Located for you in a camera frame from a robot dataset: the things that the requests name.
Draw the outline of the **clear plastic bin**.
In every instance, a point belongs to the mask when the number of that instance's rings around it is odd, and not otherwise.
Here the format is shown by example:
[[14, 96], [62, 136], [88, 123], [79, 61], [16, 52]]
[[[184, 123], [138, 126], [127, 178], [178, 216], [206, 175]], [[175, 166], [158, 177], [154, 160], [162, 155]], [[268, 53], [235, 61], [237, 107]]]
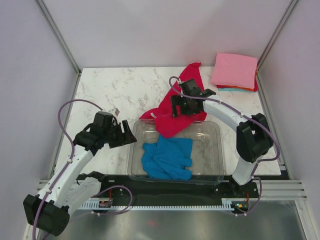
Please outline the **clear plastic bin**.
[[140, 119], [134, 123], [133, 134], [137, 142], [130, 146], [127, 167], [128, 176], [135, 181], [217, 185], [224, 179], [223, 151], [219, 126], [211, 121], [198, 121], [171, 138], [192, 139], [192, 172], [190, 180], [164, 180], [150, 178], [143, 170], [142, 157], [144, 143], [156, 143], [159, 136], [156, 124], [150, 119]]

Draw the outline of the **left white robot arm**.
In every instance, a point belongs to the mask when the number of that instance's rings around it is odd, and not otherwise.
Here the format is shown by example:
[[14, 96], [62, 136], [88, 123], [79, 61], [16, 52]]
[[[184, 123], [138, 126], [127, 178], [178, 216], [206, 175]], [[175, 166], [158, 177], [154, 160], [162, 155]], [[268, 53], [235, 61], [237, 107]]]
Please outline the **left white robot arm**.
[[112, 149], [137, 142], [127, 120], [118, 122], [118, 115], [117, 108], [97, 112], [93, 122], [75, 135], [65, 163], [36, 195], [25, 197], [23, 207], [30, 225], [59, 236], [77, 208], [95, 195], [104, 197], [109, 193], [106, 175], [97, 171], [89, 173], [75, 188], [72, 185], [105, 145]]

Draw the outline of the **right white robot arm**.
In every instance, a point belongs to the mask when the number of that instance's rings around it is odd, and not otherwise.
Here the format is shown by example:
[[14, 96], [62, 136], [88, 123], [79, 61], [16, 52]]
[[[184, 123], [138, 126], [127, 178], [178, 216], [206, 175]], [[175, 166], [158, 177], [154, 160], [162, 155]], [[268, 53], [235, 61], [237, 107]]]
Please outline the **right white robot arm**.
[[271, 134], [268, 121], [262, 113], [248, 116], [224, 102], [211, 89], [202, 90], [194, 79], [181, 81], [169, 78], [171, 89], [176, 95], [170, 97], [172, 116], [191, 116], [206, 113], [228, 125], [236, 134], [236, 151], [239, 155], [232, 174], [229, 191], [235, 197], [247, 191], [247, 183], [253, 179], [261, 157], [268, 153], [276, 140]]

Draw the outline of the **red t shirt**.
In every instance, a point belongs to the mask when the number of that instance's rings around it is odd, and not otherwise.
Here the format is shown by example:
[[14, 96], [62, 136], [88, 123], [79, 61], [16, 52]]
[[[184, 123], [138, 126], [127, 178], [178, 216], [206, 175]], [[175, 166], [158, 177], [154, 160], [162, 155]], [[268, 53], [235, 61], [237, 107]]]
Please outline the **red t shirt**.
[[[201, 90], [204, 90], [200, 66], [200, 62], [190, 63], [180, 74], [180, 80], [184, 82], [194, 79], [198, 87], [200, 87]], [[174, 117], [171, 96], [175, 96], [176, 94], [177, 93], [172, 89], [169, 90], [158, 107], [152, 108], [140, 116], [141, 119], [153, 120], [155, 122], [156, 131], [164, 138], [172, 138], [190, 124], [196, 121], [204, 121], [207, 117], [205, 112], [193, 115], [183, 115], [181, 114], [180, 107], [177, 107], [178, 116]]]

